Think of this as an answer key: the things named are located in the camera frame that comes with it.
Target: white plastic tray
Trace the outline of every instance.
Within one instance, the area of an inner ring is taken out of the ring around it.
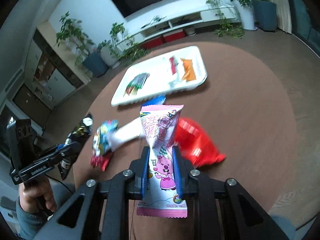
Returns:
[[[188,82],[182,81],[177,83],[174,87],[170,87],[167,69],[171,66],[169,58],[172,56],[175,56],[179,62],[177,72],[180,80],[185,73],[183,63],[180,58],[192,59],[196,80]],[[125,89],[129,82],[134,79],[135,76],[144,72],[150,73],[150,76],[147,78],[142,89],[138,90],[135,96],[124,96]],[[178,91],[192,90],[201,85],[207,78],[207,75],[207,70],[197,46],[190,46],[171,51],[137,63],[128,68],[115,94],[113,95],[111,106],[128,105],[147,100],[158,95],[167,95]]]

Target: black snack bag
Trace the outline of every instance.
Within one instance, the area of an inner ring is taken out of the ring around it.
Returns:
[[[83,148],[86,141],[92,134],[93,127],[93,119],[91,114],[87,114],[79,124],[73,129],[73,131],[68,135],[65,145],[70,144],[74,141],[81,144],[81,148]],[[65,180],[69,174],[70,168],[76,162],[79,153],[77,155],[72,155],[64,158],[59,164],[58,169],[60,171],[60,175],[62,180]]]

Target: round table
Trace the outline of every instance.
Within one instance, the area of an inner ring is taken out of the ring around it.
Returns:
[[[153,51],[144,59],[192,45],[199,47],[208,77],[192,91],[168,95],[166,104],[184,104],[181,116],[198,122],[227,155],[222,163],[201,170],[223,181],[235,178],[268,211],[291,176],[290,167],[296,156],[296,122],[287,93],[259,59],[221,43],[178,44]],[[125,70],[116,76],[91,105],[88,112],[93,116],[94,131],[105,120],[117,119],[122,126],[139,117],[141,103],[119,107],[110,104],[124,73]],[[76,187],[88,179],[111,179],[140,157],[143,146],[144,140],[127,143],[101,172],[89,165],[91,137],[73,166]],[[130,237],[193,238],[192,215],[186,219],[144,217],[136,215],[137,201],[130,201],[129,206]]]

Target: orange package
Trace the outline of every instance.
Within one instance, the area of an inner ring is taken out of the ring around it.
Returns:
[[[192,60],[184,59],[184,58],[182,58],[181,60],[183,62],[183,67],[185,72],[181,80],[186,80],[186,81],[196,80],[196,74],[193,69]]]

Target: gray plant pot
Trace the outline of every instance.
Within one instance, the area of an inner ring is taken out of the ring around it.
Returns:
[[[259,28],[274,32],[278,26],[278,17],[276,4],[273,2],[265,2],[260,0],[252,0],[256,21],[259,23]]]

